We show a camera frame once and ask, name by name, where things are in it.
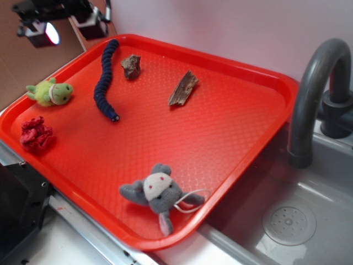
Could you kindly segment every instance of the sink drain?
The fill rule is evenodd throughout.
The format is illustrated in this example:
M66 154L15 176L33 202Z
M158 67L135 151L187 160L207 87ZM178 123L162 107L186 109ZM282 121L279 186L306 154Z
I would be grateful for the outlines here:
M314 235L316 220L313 212L304 204L287 200L274 204L265 211L263 227L275 242L297 246Z

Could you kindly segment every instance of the white wall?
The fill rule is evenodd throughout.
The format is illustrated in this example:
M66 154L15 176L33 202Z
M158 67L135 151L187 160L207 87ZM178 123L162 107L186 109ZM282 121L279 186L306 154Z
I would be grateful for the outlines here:
M134 33L302 78L316 48L353 51L353 0L112 0L118 34Z

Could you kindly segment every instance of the gray sink basin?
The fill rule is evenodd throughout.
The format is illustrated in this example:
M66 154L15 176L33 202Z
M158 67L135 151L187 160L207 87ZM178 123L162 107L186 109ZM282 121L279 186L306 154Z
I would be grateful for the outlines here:
M244 264L353 264L351 146L314 134L313 164L294 169L287 135L284 126L201 233Z

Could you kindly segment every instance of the red crumpled paper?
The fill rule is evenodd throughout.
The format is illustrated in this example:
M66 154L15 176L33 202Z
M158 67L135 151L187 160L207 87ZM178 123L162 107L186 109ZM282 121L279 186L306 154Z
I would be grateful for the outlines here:
M44 150L54 139L52 127L44 124L44 118L38 116L30 121L22 123L22 135L20 143L28 151Z

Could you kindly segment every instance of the wood chip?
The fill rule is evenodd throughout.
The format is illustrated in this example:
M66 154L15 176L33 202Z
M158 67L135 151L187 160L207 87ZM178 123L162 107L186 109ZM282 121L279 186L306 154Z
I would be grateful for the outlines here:
M190 95L193 87L198 83L196 76L190 70L185 74L183 79L180 80L176 86L173 94L169 98L169 106L171 105L184 105L188 96Z

